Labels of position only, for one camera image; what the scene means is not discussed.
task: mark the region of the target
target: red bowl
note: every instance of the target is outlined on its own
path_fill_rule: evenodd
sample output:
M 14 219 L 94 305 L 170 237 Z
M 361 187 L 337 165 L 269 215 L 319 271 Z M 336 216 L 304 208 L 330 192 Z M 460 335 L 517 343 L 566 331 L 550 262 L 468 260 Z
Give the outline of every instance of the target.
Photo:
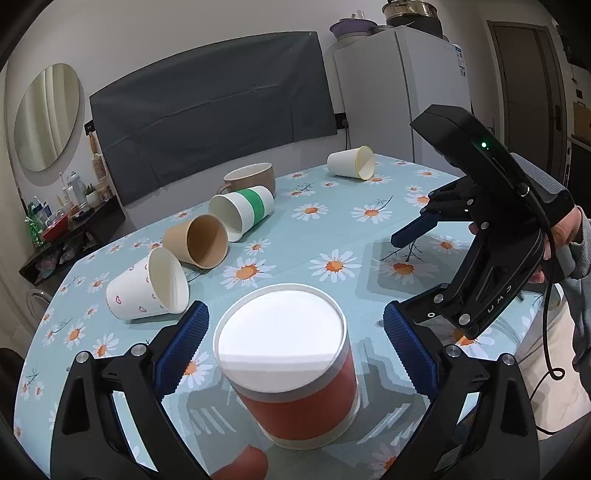
M 59 237 L 67 232 L 69 225 L 68 216 L 64 215 L 56 223 L 45 230 L 41 236 L 46 242 L 55 242 Z

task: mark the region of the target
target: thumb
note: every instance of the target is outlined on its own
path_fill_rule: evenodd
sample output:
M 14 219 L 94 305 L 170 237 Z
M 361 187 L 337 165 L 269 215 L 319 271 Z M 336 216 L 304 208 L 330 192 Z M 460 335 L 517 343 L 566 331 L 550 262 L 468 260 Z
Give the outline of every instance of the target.
M 212 473 L 211 477 L 213 480 L 263 480 L 268 467 L 265 452 L 249 445 L 232 463 Z

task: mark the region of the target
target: white paper cup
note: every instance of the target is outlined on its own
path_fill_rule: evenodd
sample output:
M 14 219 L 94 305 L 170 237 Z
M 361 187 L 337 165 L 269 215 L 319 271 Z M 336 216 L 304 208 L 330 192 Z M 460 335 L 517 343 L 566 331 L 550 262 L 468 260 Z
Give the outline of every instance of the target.
M 215 195 L 209 201 L 209 213 L 222 221 L 230 242 L 238 242 L 242 235 L 274 209 L 273 195 L 268 188 L 260 185 Z
M 182 313 L 189 306 L 189 284 L 177 258 L 160 247 L 114 278 L 106 296 L 121 320 Z
M 375 156 L 369 147 L 331 153 L 327 160 L 329 171 L 334 175 L 369 180 L 375 172 Z

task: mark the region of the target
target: cup with green band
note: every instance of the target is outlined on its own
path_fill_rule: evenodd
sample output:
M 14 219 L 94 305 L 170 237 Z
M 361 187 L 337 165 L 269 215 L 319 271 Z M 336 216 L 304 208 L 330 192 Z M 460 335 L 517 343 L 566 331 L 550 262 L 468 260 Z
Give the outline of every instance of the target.
M 263 186 L 216 195 L 209 201 L 209 213 L 222 221 L 230 242 L 238 242 L 274 208 L 273 195 Z

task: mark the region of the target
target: paper cup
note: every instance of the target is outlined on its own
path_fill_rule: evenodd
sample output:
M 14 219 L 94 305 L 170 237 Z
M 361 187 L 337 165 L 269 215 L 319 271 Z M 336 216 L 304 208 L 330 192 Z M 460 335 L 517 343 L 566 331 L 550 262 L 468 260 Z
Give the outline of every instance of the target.
M 209 213 L 219 218 L 228 240 L 238 242 L 242 235 L 263 220 L 275 208 L 275 200 L 263 186 L 216 195 L 209 201 Z
M 317 288 L 249 293 L 217 324 L 213 353 L 263 433 L 284 448 L 326 445 L 359 411 L 345 315 Z
M 153 249 L 107 286 L 107 305 L 121 320 L 182 313 L 189 306 L 189 284 L 177 258 Z
M 375 172 L 375 156 L 369 147 L 331 153 L 327 161 L 329 171 L 342 177 L 369 180 Z
M 181 262 L 199 268 L 217 267 L 228 253 L 228 234 L 215 216 L 204 213 L 164 232 L 163 247 Z

